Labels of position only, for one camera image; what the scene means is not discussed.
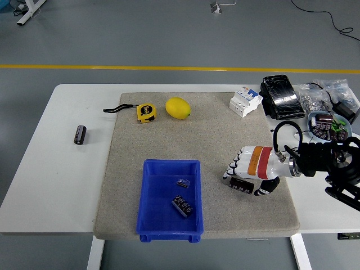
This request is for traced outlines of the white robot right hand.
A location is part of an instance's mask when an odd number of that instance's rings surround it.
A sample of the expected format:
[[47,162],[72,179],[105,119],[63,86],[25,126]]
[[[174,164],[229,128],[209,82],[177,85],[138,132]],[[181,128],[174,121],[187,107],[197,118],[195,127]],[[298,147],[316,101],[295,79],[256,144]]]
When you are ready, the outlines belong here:
[[223,179],[234,178],[238,182],[248,179],[261,180],[255,196],[272,193],[281,177],[291,177],[290,158],[279,160],[273,148],[267,146],[245,146],[233,158],[223,175]]

